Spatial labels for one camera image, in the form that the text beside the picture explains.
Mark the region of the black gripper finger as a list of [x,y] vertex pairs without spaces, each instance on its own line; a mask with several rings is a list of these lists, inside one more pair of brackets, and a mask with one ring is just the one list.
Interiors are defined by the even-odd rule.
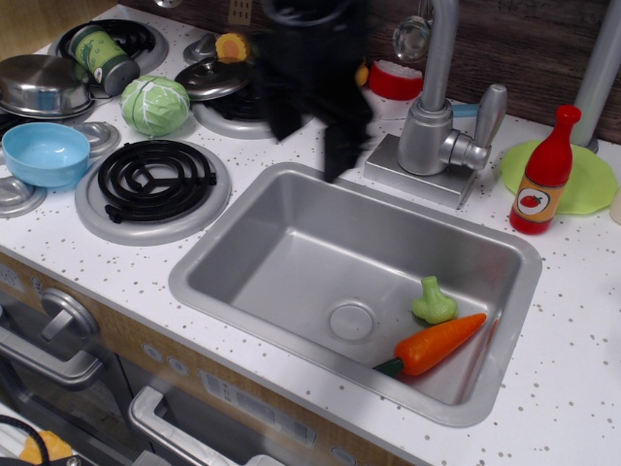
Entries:
[[280,142],[313,120],[313,115],[291,104],[271,104],[269,124],[273,135]]
[[324,131],[323,179],[334,182],[345,171],[352,169],[365,149],[370,135],[368,125],[372,116],[354,120],[329,118]]

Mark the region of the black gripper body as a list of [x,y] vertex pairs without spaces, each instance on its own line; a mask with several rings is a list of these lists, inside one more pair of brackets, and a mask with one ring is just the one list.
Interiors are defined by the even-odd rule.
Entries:
[[325,124],[329,118],[373,116],[354,80],[368,34],[363,18],[297,27],[274,24],[252,33],[256,87],[268,124],[271,104],[300,106]]

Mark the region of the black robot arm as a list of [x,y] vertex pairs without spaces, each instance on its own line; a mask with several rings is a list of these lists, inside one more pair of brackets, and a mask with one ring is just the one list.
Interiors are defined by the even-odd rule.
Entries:
[[253,32],[255,88],[280,141],[318,118],[323,173],[331,183],[353,168],[369,139],[373,111],[356,81],[365,58],[365,1],[265,1],[266,27]]

